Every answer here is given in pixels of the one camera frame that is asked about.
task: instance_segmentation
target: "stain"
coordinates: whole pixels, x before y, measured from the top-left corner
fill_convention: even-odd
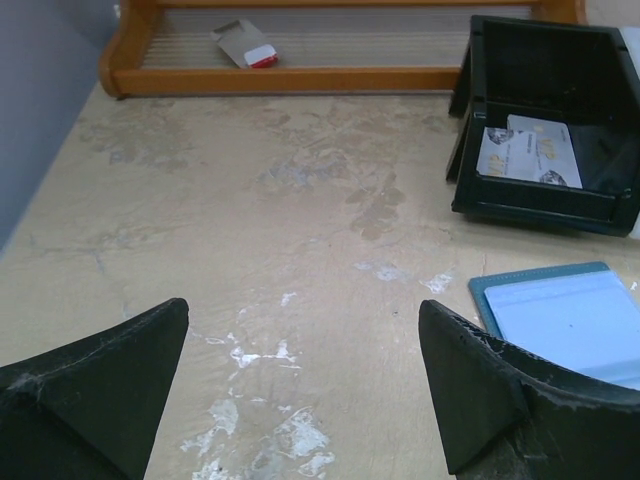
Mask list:
[[[347,197],[347,204],[360,204],[361,211],[351,222],[351,229],[365,240],[378,240],[393,230],[399,218],[397,207],[406,197],[395,187],[396,174],[387,175],[381,187],[360,189]]]
[[[277,163],[263,172],[258,181],[287,193],[313,189],[318,183],[351,176],[346,157],[338,150],[326,149],[315,155],[300,151],[290,160]]]
[[[359,262],[353,265],[360,271],[371,271],[378,280],[383,282],[410,280],[412,275],[388,262]]]
[[[174,104],[168,99],[119,102],[99,119],[83,118],[79,139],[106,153],[112,165],[144,165],[167,173],[184,169],[193,160],[193,145]]]
[[[427,287],[434,295],[440,295],[449,288],[451,282],[453,282],[453,270],[447,270],[434,276],[431,280],[420,280],[420,285]]]
[[[198,450],[198,458],[200,458],[209,453],[218,432],[224,431],[228,437],[233,435],[239,418],[238,407],[233,400],[218,400],[209,409],[209,414],[213,417],[214,426],[206,432],[182,442],[180,449],[183,452],[196,449]]]

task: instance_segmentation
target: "card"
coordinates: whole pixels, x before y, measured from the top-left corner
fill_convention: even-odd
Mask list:
[[[509,129],[535,132],[540,172],[536,181],[564,187],[582,188],[578,162],[566,124],[537,118],[509,115]]]
[[[485,128],[476,168],[481,175],[536,181],[536,134]]]

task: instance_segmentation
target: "black object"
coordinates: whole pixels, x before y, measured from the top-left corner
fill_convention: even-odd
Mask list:
[[[640,478],[640,391],[547,362],[435,301],[420,307],[420,344],[458,480]]]
[[[474,16],[450,115],[447,180],[471,215],[628,235],[640,212],[640,80],[618,29]],[[485,127],[566,123],[584,189],[482,176]]]
[[[170,300],[0,369],[0,478],[141,480],[188,310]]]

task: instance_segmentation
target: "floor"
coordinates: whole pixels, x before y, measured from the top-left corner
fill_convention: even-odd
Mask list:
[[[635,1],[594,7],[640,26]],[[593,260],[640,300],[640,242],[452,213],[446,109],[97,87],[3,260],[0,364],[184,297],[148,479],[449,478],[420,302],[478,322],[469,278]]]

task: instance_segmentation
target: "black plastic bin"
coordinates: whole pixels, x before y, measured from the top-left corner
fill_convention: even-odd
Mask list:
[[[475,16],[449,113],[453,211],[609,235],[640,212],[640,80],[617,29]],[[510,114],[567,124],[583,189],[480,175],[485,127]]]

